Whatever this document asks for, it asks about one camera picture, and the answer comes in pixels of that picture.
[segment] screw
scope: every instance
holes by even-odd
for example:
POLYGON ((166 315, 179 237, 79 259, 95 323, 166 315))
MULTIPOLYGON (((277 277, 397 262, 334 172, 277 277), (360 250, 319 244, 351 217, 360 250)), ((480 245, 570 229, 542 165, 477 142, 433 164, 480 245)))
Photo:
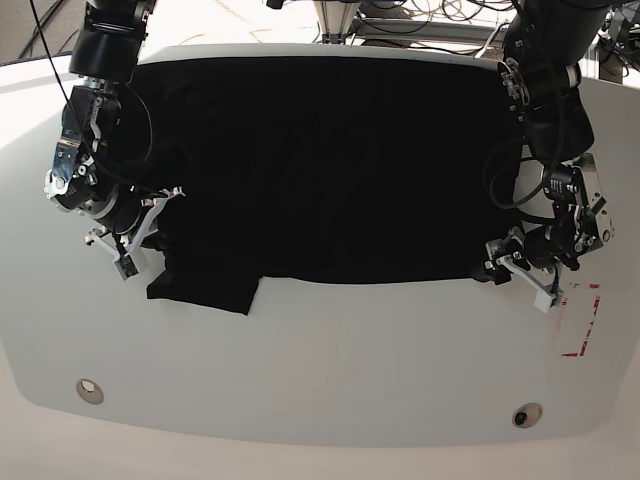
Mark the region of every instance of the screw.
POLYGON ((524 423, 527 421, 527 414, 524 412, 519 412, 516 413, 516 416, 513 419, 513 423, 515 423, 518 427, 524 425, 524 423))

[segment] round hole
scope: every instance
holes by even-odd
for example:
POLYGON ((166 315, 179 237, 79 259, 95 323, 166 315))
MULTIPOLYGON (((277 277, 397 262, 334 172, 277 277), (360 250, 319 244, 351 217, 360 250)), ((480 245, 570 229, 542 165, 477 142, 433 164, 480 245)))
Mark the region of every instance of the round hole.
POLYGON ((76 391, 80 398, 91 405, 100 405, 104 402, 102 389, 91 380, 82 379, 76 383, 76 391))
POLYGON ((513 414, 512 422, 518 428, 531 428, 542 417, 542 406, 537 403, 527 403, 513 414))

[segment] black cloth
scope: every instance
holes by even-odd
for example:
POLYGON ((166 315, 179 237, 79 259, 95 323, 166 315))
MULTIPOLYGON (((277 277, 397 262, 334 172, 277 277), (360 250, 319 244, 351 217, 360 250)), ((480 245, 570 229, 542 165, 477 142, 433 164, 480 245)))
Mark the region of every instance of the black cloth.
POLYGON ((148 298, 247 314, 265 276, 468 278, 485 242, 518 224, 481 179, 491 148, 519 131, 497 72, 211 58, 139 66, 132 88, 152 117, 147 180, 187 193, 159 217, 166 272, 148 298))

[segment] white mounting plate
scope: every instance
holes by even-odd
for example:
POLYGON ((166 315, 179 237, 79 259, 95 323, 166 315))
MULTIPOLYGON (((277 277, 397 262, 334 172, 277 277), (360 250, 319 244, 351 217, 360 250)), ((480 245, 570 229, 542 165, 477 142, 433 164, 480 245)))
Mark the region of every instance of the white mounting plate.
MULTIPOLYGON (((157 58, 241 52, 434 58, 301 45, 181 47, 157 58)), ((608 418, 640 336, 638 92, 588 80, 581 87, 616 238, 579 272, 565 272, 562 319, 538 311, 534 291, 517 279, 500 287, 266 279, 243 317, 147 301, 159 255, 124 283, 108 255, 83 245, 91 223, 45 200, 42 177, 60 133, 56 88, 0 96, 0 109, 17 112, 11 132, 20 133, 1 139, 0 336, 33 403, 174 432, 356 447, 528 441, 583 434, 608 418), (563 357, 559 347, 582 343, 589 310, 572 306, 569 282, 600 285, 584 356, 563 357), (80 399, 82 378, 99 384, 103 404, 80 399), (544 408, 540 423, 515 428, 514 411, 531 402, 544 408)))

